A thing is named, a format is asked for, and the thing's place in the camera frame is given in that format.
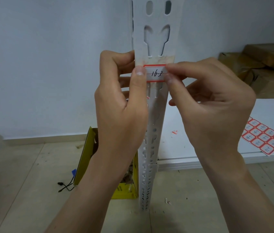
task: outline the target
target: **red label sticker sheet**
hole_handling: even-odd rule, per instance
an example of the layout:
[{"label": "red label sticker sheet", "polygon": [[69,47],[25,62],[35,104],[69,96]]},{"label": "red label sticker sheet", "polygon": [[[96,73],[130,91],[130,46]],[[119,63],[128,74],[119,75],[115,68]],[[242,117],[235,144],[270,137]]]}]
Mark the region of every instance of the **red label sticker sheet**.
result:
[{"label": "red label sticker sheet", "polygon": [[167,73],[165,65],[144,65],[147,70],[147,82],[162,82]]},{"label": "red label sticker sheet", "polygon": [[274,129],[252,117],[248,119],[242,138],[259,148],[266,155],[271,155],[274,152]]}]

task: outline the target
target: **tiled floor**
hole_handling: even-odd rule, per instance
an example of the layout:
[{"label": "tiled floor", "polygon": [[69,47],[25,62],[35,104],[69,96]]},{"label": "tiled floor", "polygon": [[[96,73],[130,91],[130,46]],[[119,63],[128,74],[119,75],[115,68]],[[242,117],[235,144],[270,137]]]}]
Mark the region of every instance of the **tiled floor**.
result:
[{"label": "tiled floor", "polygon": [[[0,233],[45,230],[69,196],[57,182],[71,180],[80,144],[7,147],[0,140]],[[274,203],[274,162],[248,167]],[[139,212],[137,200],[112,200],[102,232],[228,231],[205,172],[190,169],[157,173],[150,211]]]}]

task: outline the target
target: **hand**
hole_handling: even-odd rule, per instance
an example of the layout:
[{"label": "hand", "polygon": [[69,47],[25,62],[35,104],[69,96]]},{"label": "hand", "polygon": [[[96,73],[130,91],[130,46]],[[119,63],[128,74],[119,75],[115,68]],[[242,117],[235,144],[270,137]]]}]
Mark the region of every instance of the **hand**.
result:
[{"label": "hand", "polygon": [[[166,69],[169,104],[179,109],[197,156],[237,152],[255,104],[254,91],[214,58],[167,64]],[[197,80],[185,87],[181,80],[186,77]]]},{"label": "hand", "polygon": [[[148,123],[146,70],[134,67],[134,51],[121,54],[105,50],[100,54],[100,84],[95,92],[97,155],[114,167],[120,178],[141,145]],[[120,77],[131,72],[131,77]],[[121,87],[128,86],[126,101]]]}]

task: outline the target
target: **forearm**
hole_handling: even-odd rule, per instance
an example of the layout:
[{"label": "forearm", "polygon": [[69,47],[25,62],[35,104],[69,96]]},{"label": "forearm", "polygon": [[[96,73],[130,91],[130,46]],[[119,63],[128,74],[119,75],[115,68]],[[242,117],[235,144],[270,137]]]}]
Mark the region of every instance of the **forearm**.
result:
[{"label": "forearm", "polygon": [[80,184],[49,225],[46,233],[100,232],[118,179],[107,172],[107,164],[97,152]]},{"label": "forearm", "polygon": [[[217,155],[221,159],[209,158]],[[274,232],[274,205],[249,173],[242,156],[234,152],[207,157],[200,157],[200,161],[217,193],[229,231]]]}]

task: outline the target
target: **cardboard box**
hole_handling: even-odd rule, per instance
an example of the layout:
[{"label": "cardboard box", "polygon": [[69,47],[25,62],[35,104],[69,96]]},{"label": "cardboard box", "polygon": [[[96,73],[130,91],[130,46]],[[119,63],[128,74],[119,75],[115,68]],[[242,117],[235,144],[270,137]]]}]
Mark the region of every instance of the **cardboard box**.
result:
[{"label": "cardboard box", "polygon": [[230,68],[242,81],[244,81],[251,69],[265,67],[263,63],[237,52],[222,52],[218,59],[221,63]]},{"label": "cardboard box", "polygon": [[[99,145],[98,129],[90,127],[87,132],[83,151],[73,180],[73,185],[78,185],[88,167],[91,157],[96,153]],[[138,152],[133,159],[133,183],[120,183],[112,199],[136,199],[138,197]]]},{"label": "cardboard box", "polygon": [[246,45],[243,54],[274,68],[274,43]]},{"label": "cardboard box", "polygon": [[274,70],[253,69],[245,82],[255,91],[257,98],[274,98]]}]

